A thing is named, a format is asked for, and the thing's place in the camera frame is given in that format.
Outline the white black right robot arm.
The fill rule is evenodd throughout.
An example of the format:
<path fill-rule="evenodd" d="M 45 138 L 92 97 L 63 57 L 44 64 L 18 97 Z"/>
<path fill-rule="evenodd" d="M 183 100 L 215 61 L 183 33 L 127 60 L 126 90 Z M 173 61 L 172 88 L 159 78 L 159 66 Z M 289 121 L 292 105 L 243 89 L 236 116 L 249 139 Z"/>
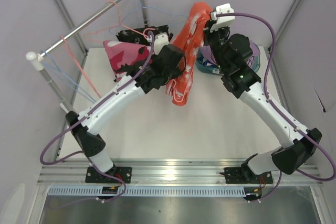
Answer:
<path fill-rule="evenodd" d="M 247 181 L 277 170 L 291 175 L 315 153 L 322 133 L 317 128 L 307 128 L 272 99 L 260 76 L 246 62 L 254 53 L 249 38 L 229 32 L 229 27 L 204 29 L 204 43 L 211 49 L 223 85 L 267 124 L 280 144 L 275 150 L 245 160 L 242 174 Z"/>

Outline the pink patterned trousers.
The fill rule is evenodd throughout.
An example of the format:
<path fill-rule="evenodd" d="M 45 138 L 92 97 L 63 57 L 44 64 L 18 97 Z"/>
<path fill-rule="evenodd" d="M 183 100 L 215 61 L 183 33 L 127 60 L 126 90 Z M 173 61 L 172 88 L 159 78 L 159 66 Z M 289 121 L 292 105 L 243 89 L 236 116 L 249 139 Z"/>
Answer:
<path fill-rule="evenodd" d="M 106 40 L 103 45 L 115 76 L 115 82 L 124 75 L 124 72 L 119 70 L 122 66 L 146 60 L 150 53 L 150 46 L 130 42 Z"/>

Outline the orange trousers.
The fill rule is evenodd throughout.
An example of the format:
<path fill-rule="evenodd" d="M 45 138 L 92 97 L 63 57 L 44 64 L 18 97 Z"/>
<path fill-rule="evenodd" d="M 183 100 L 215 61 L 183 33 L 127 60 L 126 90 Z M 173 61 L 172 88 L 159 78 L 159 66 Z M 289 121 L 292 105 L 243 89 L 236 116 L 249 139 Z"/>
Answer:
<path fill-rule="evenodd" d="M 171 80 L 166 85 L 166 94 L 172 97 L 173 104 L 184 106 L 187 103 L 193 84 L 194 68 L 198 50 L 204 44 L 203 29 L 210 20 L 213 9 L 206 2 L 196 2 L 190 9 L 188 18 L 173 45 L 183 50 L 186 66 L 177 79 Z"/>

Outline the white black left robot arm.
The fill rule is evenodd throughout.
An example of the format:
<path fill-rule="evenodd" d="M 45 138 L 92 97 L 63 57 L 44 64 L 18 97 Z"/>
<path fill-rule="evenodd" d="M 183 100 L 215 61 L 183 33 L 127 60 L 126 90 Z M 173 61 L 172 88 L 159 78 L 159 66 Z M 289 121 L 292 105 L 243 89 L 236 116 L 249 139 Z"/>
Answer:
<path fill-rule="evenodd" d="M 159 89 L 181 76 L 185 67 L 183 50 L 167 44 L 157 55 L 151 52 L 145 60 L 122 65 L 120 70 L 125 73 L 124 76 L 94 105 L 80 113 L 70 111 L 66 114 L 71 134 L 100 174 L 112 178 L 117 170 L 107 153 L 100 131 L 126 106 L 152 89 Z"/>

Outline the pink hanger of orange trousers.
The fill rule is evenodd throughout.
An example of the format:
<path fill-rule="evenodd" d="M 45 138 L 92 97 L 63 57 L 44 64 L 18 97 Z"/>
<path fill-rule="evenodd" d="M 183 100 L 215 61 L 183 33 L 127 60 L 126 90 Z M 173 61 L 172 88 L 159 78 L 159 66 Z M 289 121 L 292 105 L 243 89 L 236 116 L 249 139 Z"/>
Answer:
<path fill-rule="evenodd" d="M 66 41 L 66 39 L 61 36 L 60 37 L 62 42 L 64 43 L 66 50 L 68 52 L 68 54 L 70 55 L 70 57 L 72 58 L 73 62 L 75 63 L 76 67 L 78 68 L 78 70 L 80 71 L 80 73 L 84 76 L 84 78 L 86 79 L 86 81 L 88 82 L 88 84 L 91 86 L 91 88 L 93 89 L 93 91 L 95 92 L 95 94 L 101 98 L 100 93 L 98 92 L 97 88 L 95 87 L 95 85 L 92 83 L 92 81 L 90 80 L 90 78 L 88 77 L 88 75 L 86 74 L 86 72 L 83 70 L 81 64 L 78 62 L 76 56 L 74 55 L 74 53 L 71 50 L 71 47 L 69 45 L 69 43 Z"/>

